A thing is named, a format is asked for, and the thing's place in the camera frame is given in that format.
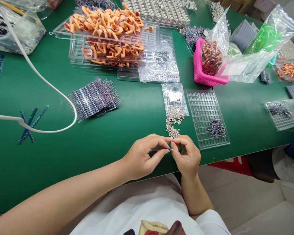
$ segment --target pink plastic basket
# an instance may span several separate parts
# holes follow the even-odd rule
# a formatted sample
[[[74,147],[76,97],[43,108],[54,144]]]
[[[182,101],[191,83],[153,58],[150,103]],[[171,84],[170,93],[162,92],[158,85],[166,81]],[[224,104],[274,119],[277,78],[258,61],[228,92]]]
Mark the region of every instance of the pink plastic basket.
[[[203,73],[202,70],[202,44],[203,39],[199,39],[196,42],[196,50],[194,53],[194,80],[197,83],[204,84],[207,86],[217,86],[219,84],[227,84],[230,81],[229,76],[222,76],[226,64],[224,64],[216,76],[210,76]]]

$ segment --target white cable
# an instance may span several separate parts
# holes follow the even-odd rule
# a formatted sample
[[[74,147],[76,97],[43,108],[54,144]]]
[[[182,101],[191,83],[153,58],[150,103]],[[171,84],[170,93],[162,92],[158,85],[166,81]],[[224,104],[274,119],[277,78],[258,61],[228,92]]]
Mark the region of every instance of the white cable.
[[[5,21],[5,23],[7,24],[8,26],[8,29],[11,33],[11,35],[13,36],[14,40],[16,41],[17,45],[19,46],[23,56],[25,57],[26,61],[28,62],[28,64],[30,65],[30,67],[35,71],[35,73],[45,82],[47,83],[49,86],[51,86],[54,90],[56,90],[60,95],[62,95],[69,103],[70,105],[72,106],[73,110],[74,110],[74,121],[69,125],[67,126],[66,128],[63,128],[63,129],[60,129],[60,130],[57,130],[57,131],[40,131],[40,130],[37,130],[37,129],[34,129],[34,128],[31,128],[29,125],[27,125],[24,120],[20,117],[11,117],[11,116],[4,116],[4,115],[0,115],[0,119],[1,120],[11,120],[11,121],[18,121],[19,124],[23,127],[25,127],[26,129],[30,130],[30,131],[33,131],[33,132],[38,132],[38,133],[57,133],[57,132],[61,132],[61,131],[65,131],[67,129],[69,129],[71,126],[73,126],[77,120],[77,112],[76,112],[76,108],[74,106],[74,104],[72,103],[72,101],[70,101],[61,91],[59,91],[57,88],[55,88],[50,82],[48,82],[38,71],[37,69],[34,67],[34,65],[32,64],[32,62],[29,60],[28,56],[26,55],[26,52],[22,46],[22,44],[20,43],[20,41],[18,40],[13,28],[12,28],[12,25],[10,24],[9,20],[7,19],[6,15],[4,14],[4,12],[1,10],[1,7],[0,7],[0,13]]]

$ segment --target right hand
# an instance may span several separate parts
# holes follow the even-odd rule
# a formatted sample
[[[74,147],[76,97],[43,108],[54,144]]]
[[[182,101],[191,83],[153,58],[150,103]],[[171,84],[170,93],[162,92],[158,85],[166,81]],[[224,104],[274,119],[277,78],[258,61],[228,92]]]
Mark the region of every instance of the right hand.
[[[182,153],[179,152],[177,145],[183,145]],[[177,168],[183,177],[191,179],[196,177],[202,156],[192,139],[187,135],[180,135],[171,142],[171,149]]]

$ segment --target white shirt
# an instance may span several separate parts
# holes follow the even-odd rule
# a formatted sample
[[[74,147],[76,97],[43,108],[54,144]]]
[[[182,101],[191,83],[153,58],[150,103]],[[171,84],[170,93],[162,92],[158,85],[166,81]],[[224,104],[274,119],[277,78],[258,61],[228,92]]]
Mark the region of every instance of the white shirt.
[[[145,235],[146,221],[150,222],[149,228],[154,225],[151,222],[159,222],[156,227],[167,227],[166,231],[175,221],[180,221],[186,235],[230,234],[216,211],[208,210],[196,221],[189,217],[181,187],[174,175],[169,174],[112,190],[84,217],[71,235],[123,235],[126,232]]]
[[[280,146],[272,152],[273,168],[280,180],[294,183],[294,160],[286,155],[284,148]]]

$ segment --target white sleeve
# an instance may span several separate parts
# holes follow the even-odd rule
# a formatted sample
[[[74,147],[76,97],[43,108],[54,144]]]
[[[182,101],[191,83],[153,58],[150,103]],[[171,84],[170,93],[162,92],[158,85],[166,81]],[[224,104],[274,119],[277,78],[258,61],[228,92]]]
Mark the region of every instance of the white sleeve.
[[[231,235],[221,216],[214,210],[207,210],[196,222],[205,235]]]

